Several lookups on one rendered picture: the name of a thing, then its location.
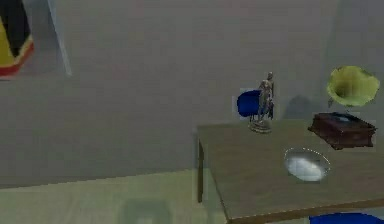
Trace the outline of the clear glass bowl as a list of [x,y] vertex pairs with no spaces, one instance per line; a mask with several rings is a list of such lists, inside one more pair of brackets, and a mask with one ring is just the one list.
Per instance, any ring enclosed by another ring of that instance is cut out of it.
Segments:
[[285,151],[286,170],[304,182],[323,180],[331,170],[330,161],[322,154],[309,148],[290,148]]

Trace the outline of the blue chair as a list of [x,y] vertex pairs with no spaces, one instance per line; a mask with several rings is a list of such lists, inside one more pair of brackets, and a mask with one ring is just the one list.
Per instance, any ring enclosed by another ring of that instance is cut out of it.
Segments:
[[254,118],[258,114],[260,90],[246,91],[237,98],[237,112],[241,117]]
[[364,213],[333,213],[311,216],[310,224],[384,224],[384,219]]

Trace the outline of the grey human figure statue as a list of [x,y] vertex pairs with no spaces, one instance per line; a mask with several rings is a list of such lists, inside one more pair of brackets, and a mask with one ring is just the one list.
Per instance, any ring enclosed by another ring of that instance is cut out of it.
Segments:
[[273,119],[274,110],[274,74],[269,72],[267,78],[262,80],[259,85],[259,98],[258,98],[258,111],[256,118],[251,117],[249,122],[249,128],[258,133],[270,133],[270,122],[265,118]]

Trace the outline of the brown wooden table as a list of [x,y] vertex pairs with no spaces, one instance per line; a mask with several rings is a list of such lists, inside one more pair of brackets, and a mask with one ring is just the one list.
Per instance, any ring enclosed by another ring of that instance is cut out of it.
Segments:
[[[335,150],[303,120],[278,120],[259,134],[245,122],[197,128],[199,162],[207,163],[227,224],[266,224],[326,213],[384,207],[384,139],[372,148]],[[284,154],[309,148],[325,156],[329,174],[303,182]]]

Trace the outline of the brown gramophone record player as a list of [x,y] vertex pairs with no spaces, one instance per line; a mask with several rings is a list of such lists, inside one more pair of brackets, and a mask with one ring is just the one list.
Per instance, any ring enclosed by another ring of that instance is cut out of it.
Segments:
[[[380,81],[361,67],[348,65],[334,69],[327,82],[328,107],[334,103],[347,108],[363,107],[372,102]],[[334,150],[372,147],[377,128],[348,111],[321,112],[314,115],[308,130],[328,143]]]

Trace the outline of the yellow black red wall picture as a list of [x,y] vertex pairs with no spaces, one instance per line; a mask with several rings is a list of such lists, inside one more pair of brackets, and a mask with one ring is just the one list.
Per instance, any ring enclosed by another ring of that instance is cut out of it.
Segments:
[[0,0],[0,77],[13,76],[34,50],[22,0]]

